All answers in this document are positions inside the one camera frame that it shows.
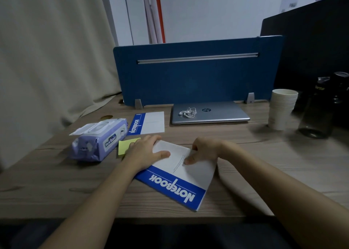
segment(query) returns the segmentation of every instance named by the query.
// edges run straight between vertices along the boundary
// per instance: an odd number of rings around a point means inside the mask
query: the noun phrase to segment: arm
[[[349,211],[229,141],[197,138],[185,164],[229,161],[303,248],[349,248]]]
[[[130,148],[108,178],[67,218],[40,249],[104,248],[116,211],[137,172],[170,156],[168,151],[153,153],[153,145],[161,136],[146,136]]]

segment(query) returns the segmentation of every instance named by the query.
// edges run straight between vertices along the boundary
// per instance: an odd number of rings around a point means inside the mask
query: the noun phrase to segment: laptop
[[[196,109],[195,117],[188,118],[183,114],[179,114],[189,107]],[[174,125],[249,120],[250,117],[234,101],[174,104],[172,111],[172,124]]]

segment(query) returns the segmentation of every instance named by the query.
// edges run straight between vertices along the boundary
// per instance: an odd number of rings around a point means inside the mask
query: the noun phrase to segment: white earphones
[[[196,115],[196,108],[195,107],[193,107],[193,108],[189,107],[187,110],[179,112],[179,114],[180,115],[184,115],[187,118],[193,118]]]

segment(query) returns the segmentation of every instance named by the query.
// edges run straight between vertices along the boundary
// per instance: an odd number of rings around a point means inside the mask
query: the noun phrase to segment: notebook
[[[184,159],[195,151],[162,140],[153,147],[154,153],[160,150],[168,150],[171,156],[139,172],[135,178],[197,211],[212,181],[217,162],[203,160],[184,165]]]

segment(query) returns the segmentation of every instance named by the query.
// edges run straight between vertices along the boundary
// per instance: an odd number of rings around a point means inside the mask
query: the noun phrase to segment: beige curtain
[[[0,0],[0,168],[121,91],[102,0]]]

